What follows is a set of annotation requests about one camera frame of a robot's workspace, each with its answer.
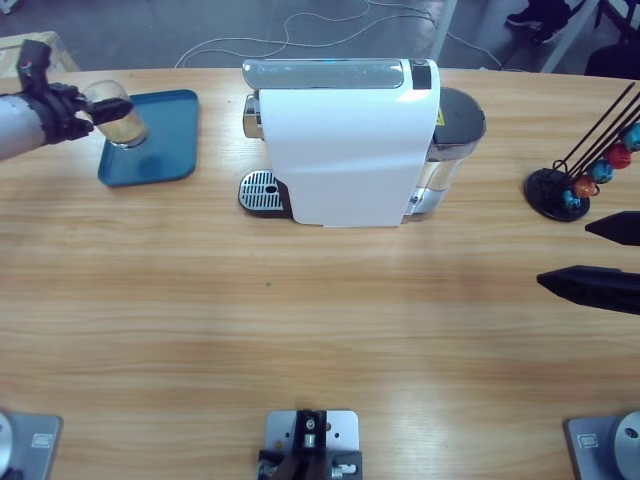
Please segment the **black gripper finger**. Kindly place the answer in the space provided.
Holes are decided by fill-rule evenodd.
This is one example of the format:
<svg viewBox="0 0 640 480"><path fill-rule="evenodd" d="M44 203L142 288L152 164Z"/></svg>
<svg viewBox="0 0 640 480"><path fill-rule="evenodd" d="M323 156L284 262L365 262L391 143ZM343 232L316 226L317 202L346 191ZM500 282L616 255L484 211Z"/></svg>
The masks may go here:
<svg viewBox="0 0 640 480"><path fill-rule="evenodd" d="M576 265L538 274L537 282L572 303L639 314L639 274L619 269Z"/></svg>
<svg viewBox="0 0 640 480"><path fill-rule="evenodd" d="M640 245L640 212L622 211L591 222L585 230L620 245Z"/></svg>

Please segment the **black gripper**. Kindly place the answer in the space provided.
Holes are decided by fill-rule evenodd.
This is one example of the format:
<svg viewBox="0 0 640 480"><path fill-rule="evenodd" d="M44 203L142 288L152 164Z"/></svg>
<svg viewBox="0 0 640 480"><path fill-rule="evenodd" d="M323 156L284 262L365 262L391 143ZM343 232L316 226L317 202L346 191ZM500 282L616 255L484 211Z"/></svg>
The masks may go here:
<svg viewBox="0 0 640 480"><path fill-rule="evenodd" d="M59 82L48 84L39 101L45 107L41 123L46 145L88 136L94 126L89 120L77 116L80 111L84 110L93 123L109 123L123 119L133 110L133 104L122 98L87 102L77 87Z"/></svg>

